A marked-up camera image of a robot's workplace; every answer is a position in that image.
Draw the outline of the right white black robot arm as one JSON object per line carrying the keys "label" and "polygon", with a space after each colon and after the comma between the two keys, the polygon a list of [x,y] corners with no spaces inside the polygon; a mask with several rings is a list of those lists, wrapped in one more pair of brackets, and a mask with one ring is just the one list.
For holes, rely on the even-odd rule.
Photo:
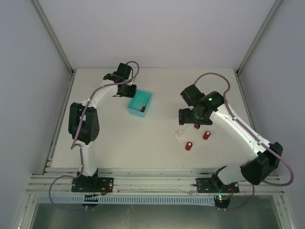
{"label": "right white black robot arm", "polygon": [[194,85],[186,87],[181,97],[188,108],[179,110],[179,124],[197,126],[216,124],[222,128],[243,150],[245,162],[235,166],[224,166],[212,175],[213,184],[220,188],[234,182],[248,181],[259,185],[278,168],[283,147],[278,143],[270,143],[259,136],[238,115],[229,111],[223,96],[213,91],[207,95]]}

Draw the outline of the red large spring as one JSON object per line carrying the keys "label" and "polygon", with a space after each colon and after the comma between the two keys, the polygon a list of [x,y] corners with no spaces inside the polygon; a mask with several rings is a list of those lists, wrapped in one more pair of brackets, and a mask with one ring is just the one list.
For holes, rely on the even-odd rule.
{"label": "red large spring", "polygon": [[205,133],[203,134],[203,140],[208,140],[210,136],[211,136],[211,132],[205,131]]}

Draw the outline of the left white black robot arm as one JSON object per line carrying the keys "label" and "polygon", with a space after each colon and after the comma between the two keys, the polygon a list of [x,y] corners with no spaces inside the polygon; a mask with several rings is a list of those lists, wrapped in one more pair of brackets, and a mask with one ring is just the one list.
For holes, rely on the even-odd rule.
{"label": "left white black robot arm", "polygon": [[101,85],[89,98],[70,105],[68,132],[73,139],[70,149],[79,148],[80,167],[77,177],[92,177],[97,173],[94,142],[100,132],[98,111],[112,97],[135,97],[137,86],[133,81],[139,70],[136,61],[120,63],[116,71],[103,77]]}

